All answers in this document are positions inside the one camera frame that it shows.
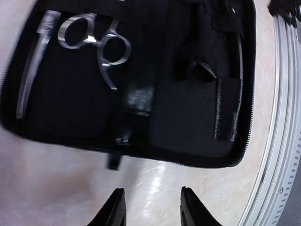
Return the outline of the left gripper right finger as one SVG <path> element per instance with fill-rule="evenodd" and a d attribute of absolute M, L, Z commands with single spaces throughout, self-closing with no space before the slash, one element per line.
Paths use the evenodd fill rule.
<path fill-rule="evenodd" d="M 182 226 L 222 226 L 193 190 L 185 186 L 181 189 L 180 214 Z"/>

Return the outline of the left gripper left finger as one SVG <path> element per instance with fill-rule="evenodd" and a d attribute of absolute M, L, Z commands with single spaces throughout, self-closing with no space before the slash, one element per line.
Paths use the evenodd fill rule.
<path fill-rule="evenodd" d="M 125 190 L 117 188 L 87 226 L 126 226 Z"/>

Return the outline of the black tool pouch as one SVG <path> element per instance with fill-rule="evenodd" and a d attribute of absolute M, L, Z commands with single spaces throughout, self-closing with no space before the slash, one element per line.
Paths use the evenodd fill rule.
<path fill-rule="evenodd" d="M 47 10 L 61 12 L 32 85 L 26 113 L 16 118 L 21 79 L 36 30 Z M 104 81 L 97 47 L 66 49 L 65 20 L 95 13 L 101 40 L 113 19 L 131 44 L 129 59 Z M 109 168 L 122 156 L 197 168 L 239 164 L 250 137 L 256 56 L 252 0 L 38 0 L 10 59 L 0 90 L 2 126 L 29 140 L 103 151 Z M 69 45 L 85 36 L 73 23 Z M 122 40 L 104 49 L 111 62 Z"/>

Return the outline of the silver scissors black blades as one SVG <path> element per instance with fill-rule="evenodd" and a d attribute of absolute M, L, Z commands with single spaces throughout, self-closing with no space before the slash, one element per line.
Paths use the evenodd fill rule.
<path fill-rule="evenodd" d="M 25 116 L 33 82 L 60 16 L 61 12 L 47 10 L 36 30 L 36 36 L 30 47 L 19 88 L 16 106 L 17 119 L 22 119 Z"/>

